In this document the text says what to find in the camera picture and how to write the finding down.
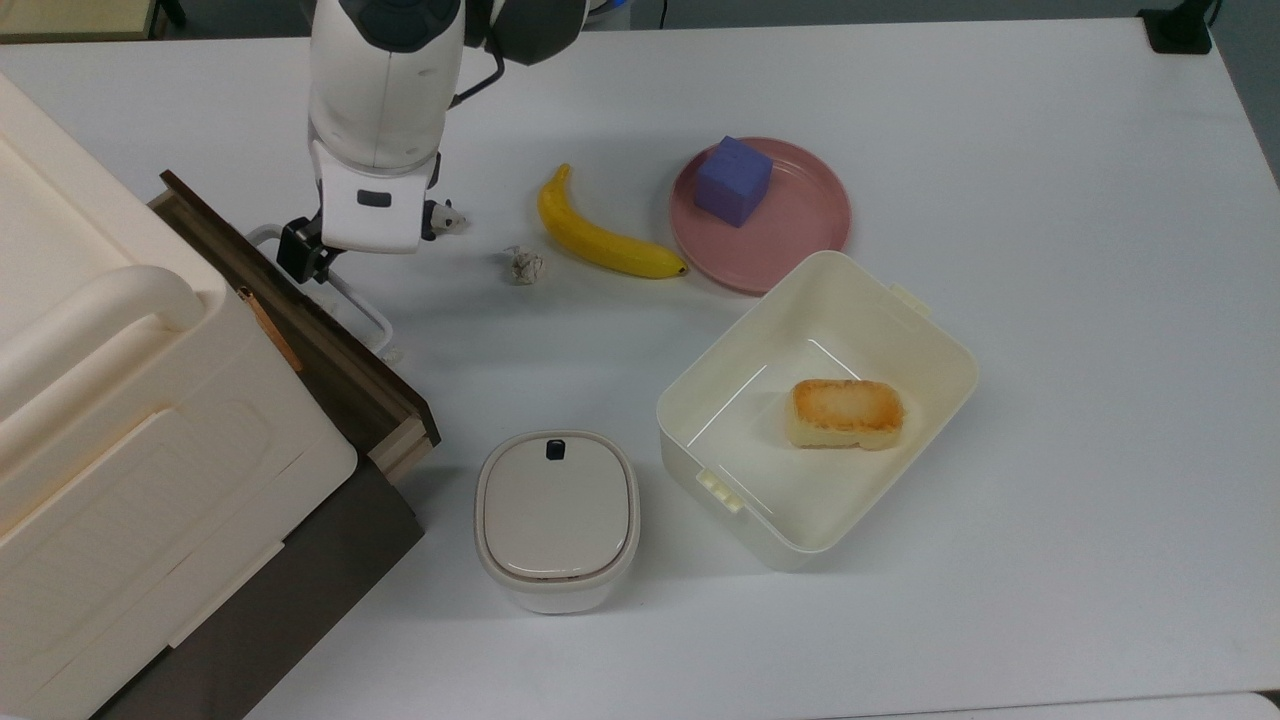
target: white lidded canister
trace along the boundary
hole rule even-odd
[[[475,533],[481,565],[517,605],[590,610],[626,573],[640,538],[631,464],[585,430],[511,438],[480,471]]]

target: white plastic container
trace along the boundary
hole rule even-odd
[[[0,76],[0,714],[93,714],[356,454],[223,277]]]
[[[906,409],[886,450],[800,450],[786,397],[806,378],[860,378]],[[835,546],[969,398],[978,364],[841,252],[809,256],[658,400],[671,475],[765,565],[794,570]]]
[[[584,430],[518,436],[498,446],[476,486],[476,552],[526,610],[590,610],[626,574],[640,539],[631,464]]]

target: purple cube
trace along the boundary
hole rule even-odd
[[[694,204],[740,228],[764,200],[771,172],[768,155],[726,137],[698,168]]]

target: pink plate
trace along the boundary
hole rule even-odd
[[[806,150],[768,137],[742,142],[773,159],[769,191],[741,228],[694,204],[698,168],[716,146],[685,165],[671,190],[671,229],[695,268],[713,281],[764,295],[801,260],[841,250],[854,213],[836,173]]]

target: wooden panel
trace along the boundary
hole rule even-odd
[[[0,0],[0,42],[146,40],[156,0]]]

